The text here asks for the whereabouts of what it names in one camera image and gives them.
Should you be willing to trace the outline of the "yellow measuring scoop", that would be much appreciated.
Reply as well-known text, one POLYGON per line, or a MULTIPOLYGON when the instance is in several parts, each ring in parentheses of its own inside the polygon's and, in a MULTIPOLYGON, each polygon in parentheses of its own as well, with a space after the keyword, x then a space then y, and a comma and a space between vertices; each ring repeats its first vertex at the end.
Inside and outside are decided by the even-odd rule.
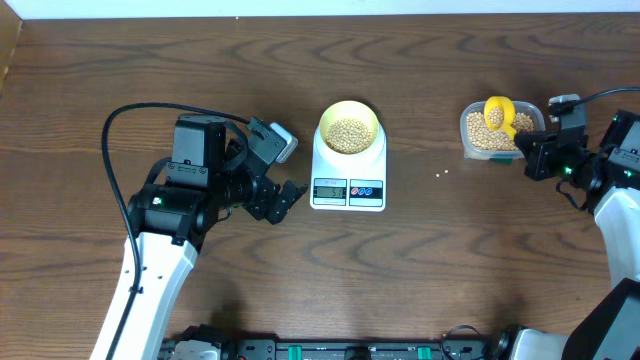
POLYGON ((517 130, 513 127, 515 120, 515 105, 507 97, 492 96, 484 105, 484 119, 489 130, 502 131, 511 140, 517 134, 517 130))

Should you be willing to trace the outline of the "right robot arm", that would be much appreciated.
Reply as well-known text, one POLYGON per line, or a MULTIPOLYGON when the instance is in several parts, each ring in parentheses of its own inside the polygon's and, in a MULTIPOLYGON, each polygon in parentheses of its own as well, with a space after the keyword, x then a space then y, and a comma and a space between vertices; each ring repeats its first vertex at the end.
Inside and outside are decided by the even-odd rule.
POLYGON ((555 133, 516 137, 527 177, 584 191, 606 248, 611 290, 569 335, 520 328, 504 359, 636 359, 639 356, 639 117, 620 110, 592 152, 582 109, 555 133))

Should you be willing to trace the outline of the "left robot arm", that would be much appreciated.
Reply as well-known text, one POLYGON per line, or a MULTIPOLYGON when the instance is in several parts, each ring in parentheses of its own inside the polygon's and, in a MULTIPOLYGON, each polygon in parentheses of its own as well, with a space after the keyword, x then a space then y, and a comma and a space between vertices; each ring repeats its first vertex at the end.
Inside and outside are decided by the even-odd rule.
POLYGON ((185 114, 170 157, 156 162, 121 207, 129 233, 119 281, 91 354, 94 359, 154 359, 171 312, 208 231, 244 208, 281 222, 307 185, 266 175, 297 139, 277 123, 252 118, 240 129, 222 116, 185 114))

